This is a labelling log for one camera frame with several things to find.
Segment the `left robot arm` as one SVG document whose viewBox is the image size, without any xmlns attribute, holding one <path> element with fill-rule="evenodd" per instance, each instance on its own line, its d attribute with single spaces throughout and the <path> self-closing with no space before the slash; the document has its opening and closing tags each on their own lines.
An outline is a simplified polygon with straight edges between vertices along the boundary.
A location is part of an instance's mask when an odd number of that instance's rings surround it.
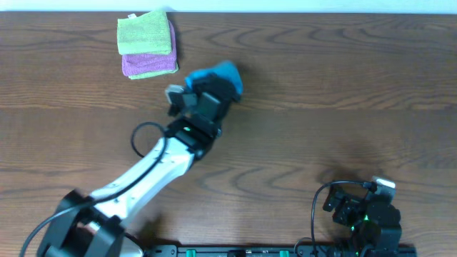
<svg viewBox="0 0 457 257">
<path fill-rule="evenodd" d="M 176 120 L 161 132 L 156 146 L 126 173 L 88 196 L 67 194 L 51 217 L 40 223 L 46 233 L 38 256 L 142 256 L 125 243 L 126 228 L 136 214 L 168 183 L 201 160 L 221 135 L 221 124 L 243 82 L 237 73 L 215 71 L 190 75 L 186 86 L 170 86 L 170 114 Z"/>
</svg>

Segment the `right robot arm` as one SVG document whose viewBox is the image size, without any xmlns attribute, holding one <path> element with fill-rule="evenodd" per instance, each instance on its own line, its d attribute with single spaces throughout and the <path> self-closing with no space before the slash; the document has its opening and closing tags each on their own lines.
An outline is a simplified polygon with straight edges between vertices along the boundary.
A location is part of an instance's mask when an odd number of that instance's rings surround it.
<svg viewBox="0 0 457 257">
<path fill-rule="evenodd" d="M 391 202 L 396 189 L 371 184 L 363 198 L 335 185 L 323 205 L 333 222 L 350 228 L 351 236 L 326 250 L 327 256 L 397 256 L 402 234 L 401 213 Z"/>
</svg>

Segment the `blue microfiber cloth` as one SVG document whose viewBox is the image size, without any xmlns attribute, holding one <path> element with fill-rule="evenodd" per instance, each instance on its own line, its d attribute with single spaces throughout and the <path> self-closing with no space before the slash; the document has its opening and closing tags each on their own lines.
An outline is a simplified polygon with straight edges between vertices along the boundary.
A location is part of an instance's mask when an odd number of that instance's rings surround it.
<svg viewBox="0 0 457 257">
<path fill-rule="evenodd" d="M 186 78 L 186 85 L 191 89 L 193 82 L 205 78 L 209 75 L 216 75 L 220 78 L 230 81 L 238 95 L 243 93 L 243 82 L 236 65 L 231 61 L 222 61 L 221 63 L 206 69 L 192 71 Z"/>
</svg>

